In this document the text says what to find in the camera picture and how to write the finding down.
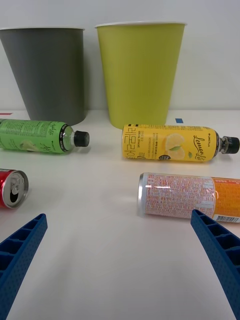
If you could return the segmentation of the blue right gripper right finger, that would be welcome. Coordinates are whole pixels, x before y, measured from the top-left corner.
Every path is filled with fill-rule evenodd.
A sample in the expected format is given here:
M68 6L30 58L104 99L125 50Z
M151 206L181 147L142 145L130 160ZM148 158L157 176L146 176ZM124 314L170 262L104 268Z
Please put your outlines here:
M235 318L240 319L240 239L197 209L192 211L190 224L208 256Z

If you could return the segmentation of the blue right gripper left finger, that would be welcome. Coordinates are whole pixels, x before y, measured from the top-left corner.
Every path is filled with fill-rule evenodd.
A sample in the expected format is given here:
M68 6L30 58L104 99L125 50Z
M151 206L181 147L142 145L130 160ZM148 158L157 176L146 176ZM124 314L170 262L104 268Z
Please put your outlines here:
M48 228L44 213L0 243L0 319L5 320Z

